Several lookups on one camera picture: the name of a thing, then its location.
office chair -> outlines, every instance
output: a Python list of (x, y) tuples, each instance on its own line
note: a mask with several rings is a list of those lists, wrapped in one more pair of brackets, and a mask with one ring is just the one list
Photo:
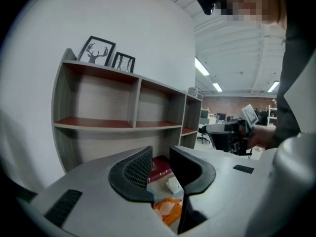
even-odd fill
[(204, 144), (204, 140), (206, 140), (206, 141), (208, 141), (209, 143), (211, 143), (210, 140), (208, 140), (207, 138), (204, 138), (204, 136), (206, 136), (206, 134), (203, 132), (203, 129), (202, 129), (202, 128), (199, 128), (199, 129), (198, 129), (198, 132), (201, 133), (201, 136), (199, 136), (199, 137), (197, 138), (197, 140), (198, 140), (198, 139), (201, 139), (201, 140), (202, 140), (202, 144)]

brick wall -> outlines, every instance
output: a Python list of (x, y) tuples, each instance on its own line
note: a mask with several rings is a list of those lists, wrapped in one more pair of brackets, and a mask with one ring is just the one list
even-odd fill
[(269, 105), (276, 107), (272, 98), (256, 97), (203, 97), (202, 107), (209, 108), (211, 113), (224, 113), (228, 116), (238, 114), (248, 104), (251, 104), (254, 110), (258, 108), (259, 111), (268, 110)]

fluorescent light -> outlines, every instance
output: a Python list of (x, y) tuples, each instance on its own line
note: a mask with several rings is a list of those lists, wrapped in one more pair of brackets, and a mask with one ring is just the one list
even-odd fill
[(202, 65), (202, 63), (196, 58), (196, 68), (202, 73), (204, 76), (209, 76), (209, 72)]
[(271, 88), (268, 90), (268, 93), (272, 92), (279, 83), (280, 83), (279, 81), (275, 81), (274, 84), (271, 86)]
[(217, 89), (218, 92), (223, 92), (218, 83), (213, 83), (213, 86)]

dark clothing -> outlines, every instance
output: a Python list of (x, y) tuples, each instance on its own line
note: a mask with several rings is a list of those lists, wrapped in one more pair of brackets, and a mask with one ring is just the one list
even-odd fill
[(276, 133), (268, 148), (277, 148), (284, 140), (296, 136), (300, 132), (299, 125), (284, 94), (304, 70), (316, 48), (314, 7), (314, 0), (286, 0), (286, 44), (276, 99)]

orange plastic bag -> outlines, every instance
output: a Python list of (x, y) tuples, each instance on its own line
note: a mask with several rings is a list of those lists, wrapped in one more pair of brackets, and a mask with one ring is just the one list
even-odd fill
[(170, 226), (181, 216), (181, 202), (181, 199), (167, 197), (162, 202), (154, 205), (154, 211), (167, 226)]

